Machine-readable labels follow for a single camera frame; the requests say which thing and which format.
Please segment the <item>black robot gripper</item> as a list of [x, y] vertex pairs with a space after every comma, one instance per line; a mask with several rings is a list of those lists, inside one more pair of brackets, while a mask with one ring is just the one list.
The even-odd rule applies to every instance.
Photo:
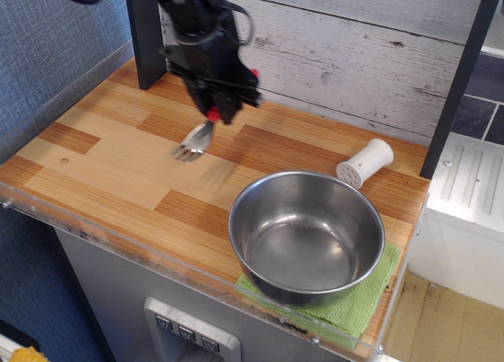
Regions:
[[[199, 75], [220, 78], [225, 70], [244, 65], [239, 58], [239, 48], [235, 18], [231, 13], [223, 13], [210, 32], [178, 35], [176, 44], [164, 47], [161, 54], [168, 60], [170, 69], [174, 64]], [[223, 123], [229, 125], [242, 108], [242, 102], [233, 94], [217, 92], [213, 103], [210, 90], [204, 83], [188, 78], [184, 79], [184, 83], [199, 112], [205, 117], [215, 105]]]

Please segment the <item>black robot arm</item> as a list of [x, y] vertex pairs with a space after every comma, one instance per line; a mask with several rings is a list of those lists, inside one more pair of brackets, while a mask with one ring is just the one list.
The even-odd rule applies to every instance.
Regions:
[[239, 49], [252, 42], [254, 22], [227, 0], [157, 0], [169, 15], [176, 43], [162, 54], [181, 77], [200, 113], [230, 124], [244, 104], [257, 107], [258, 74]]

